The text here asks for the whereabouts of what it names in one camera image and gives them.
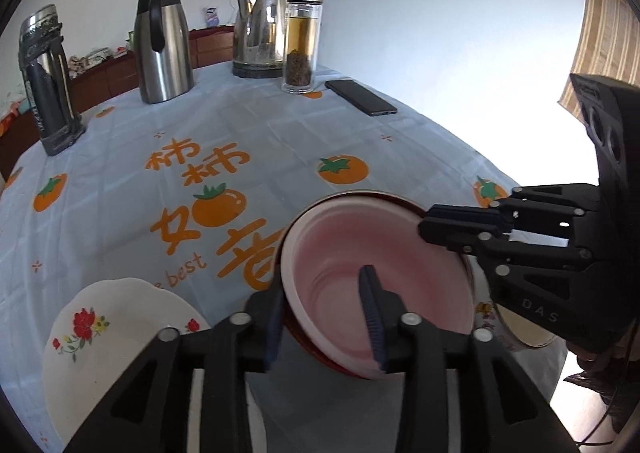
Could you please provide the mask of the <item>dark wood sideboard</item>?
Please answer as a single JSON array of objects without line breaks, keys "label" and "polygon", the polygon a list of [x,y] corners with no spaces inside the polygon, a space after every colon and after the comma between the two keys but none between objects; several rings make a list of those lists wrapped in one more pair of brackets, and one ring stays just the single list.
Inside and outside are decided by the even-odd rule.
[{"label": "dark wood sideboard", "polygon": [[[232,60],[233,27],[219,26],[189,32],[193,68]],[[78,113],[139,86],[136,60],[131,52],[110,58],[72,80],[72,100]],[[1,176],[8,179],[18,158],[39,141],[29,106],[1,127]]]}]

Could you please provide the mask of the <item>pink plastic bowl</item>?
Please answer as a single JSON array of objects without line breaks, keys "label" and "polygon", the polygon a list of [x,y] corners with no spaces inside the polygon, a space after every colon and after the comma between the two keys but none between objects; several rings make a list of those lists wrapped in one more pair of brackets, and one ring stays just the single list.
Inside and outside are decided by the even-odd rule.
[{"label": "pink plastic bowl", "polygon": [[350,191],[318,200],[285,230],[273,265],[288,302],[285,325],[329,369],[364,379],[382,375],[360,303],[365,265],[408,311],[445,331],[472,331],[472,274],[459,255],[421,239],[425,215],[393,194]]}]

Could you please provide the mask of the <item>black smartphone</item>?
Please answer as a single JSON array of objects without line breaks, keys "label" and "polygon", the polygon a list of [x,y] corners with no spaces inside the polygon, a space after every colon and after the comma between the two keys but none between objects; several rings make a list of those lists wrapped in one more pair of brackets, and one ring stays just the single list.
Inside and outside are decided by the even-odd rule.
[{"label": "black smartphone", "polygon": [[350,79],[326,80],[326,89],[344,98],[349,104],[356,107],[359,112],[369,117],[394,115],[397,108],[358,82]]}]

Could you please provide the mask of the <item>red flower white plate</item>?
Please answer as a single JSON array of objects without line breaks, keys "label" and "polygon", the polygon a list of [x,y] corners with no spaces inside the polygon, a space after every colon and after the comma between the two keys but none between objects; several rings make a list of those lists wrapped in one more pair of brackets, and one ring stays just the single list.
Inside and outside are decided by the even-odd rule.
[{"label": "red flower white plate", "polygon": [[134,277],[93,283],[67,303],[42,354],[47,410],[64,443],[167,326],[180,334],[209,328],[182,298]]}]

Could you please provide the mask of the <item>glass tea bottle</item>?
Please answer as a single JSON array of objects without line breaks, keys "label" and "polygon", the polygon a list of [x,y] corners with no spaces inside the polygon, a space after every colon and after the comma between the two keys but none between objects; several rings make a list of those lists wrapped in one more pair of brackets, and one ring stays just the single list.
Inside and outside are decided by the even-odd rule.
[{"label": "glass tea bottle", "polygon": [[305,94],[314,87],[324,0],[288,0],[282,89]]}]

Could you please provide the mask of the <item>dark grey large thermos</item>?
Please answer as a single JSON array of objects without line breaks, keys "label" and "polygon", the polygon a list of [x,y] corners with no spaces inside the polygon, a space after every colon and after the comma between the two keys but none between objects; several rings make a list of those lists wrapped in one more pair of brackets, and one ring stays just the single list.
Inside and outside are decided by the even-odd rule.
[{"label": "dark grey large thermos", "polygon": [[49,156],[72,146],[85,132],[73,106],[62,26],[56,6],[48,4],[24,20],[18,42],[27,100]]}]

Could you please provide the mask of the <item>cream enamel bowl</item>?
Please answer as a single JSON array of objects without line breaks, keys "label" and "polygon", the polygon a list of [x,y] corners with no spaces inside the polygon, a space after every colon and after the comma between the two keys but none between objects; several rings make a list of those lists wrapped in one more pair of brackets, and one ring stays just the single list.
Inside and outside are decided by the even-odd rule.
[{"label": "cream enamel bowl", "polygon": [[502,326],[506,329],[509,339],[515,347],[526,349],[542,349],[548,347],[556,339],[552,332],[543,329],[535,323],[525,320],[521,315],[495,304],[495,308]]}]

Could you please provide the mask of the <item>stainless electric kettle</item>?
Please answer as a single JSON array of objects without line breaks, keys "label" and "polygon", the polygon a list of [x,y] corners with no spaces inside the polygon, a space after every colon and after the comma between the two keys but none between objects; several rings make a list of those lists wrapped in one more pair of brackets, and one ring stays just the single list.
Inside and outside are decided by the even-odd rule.
[{"label": "stainless electric kettle", "polygon": [[236,0],[232,74],[250,79],[283,75],[288,0]]}]

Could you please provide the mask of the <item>persimmon print tablecloth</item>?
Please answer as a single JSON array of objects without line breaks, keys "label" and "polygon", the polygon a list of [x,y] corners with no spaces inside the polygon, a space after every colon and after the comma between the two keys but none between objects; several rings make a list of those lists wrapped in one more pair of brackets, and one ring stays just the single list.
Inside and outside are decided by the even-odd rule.
[{"label": "persimmon print tablecloth", "polygon": [[85,133],[34,145],[1,195],[1,387],[40,452],[63,441],[46,408],[43,351],[82,288],[137,277],[217,322],[267,280],[277,231],[350,190],[422,207],[478,205],[513,181],[407,105],[370,117],[317,84],[283,92],[228,64],[145,104],[130,91],[88,110]]}]

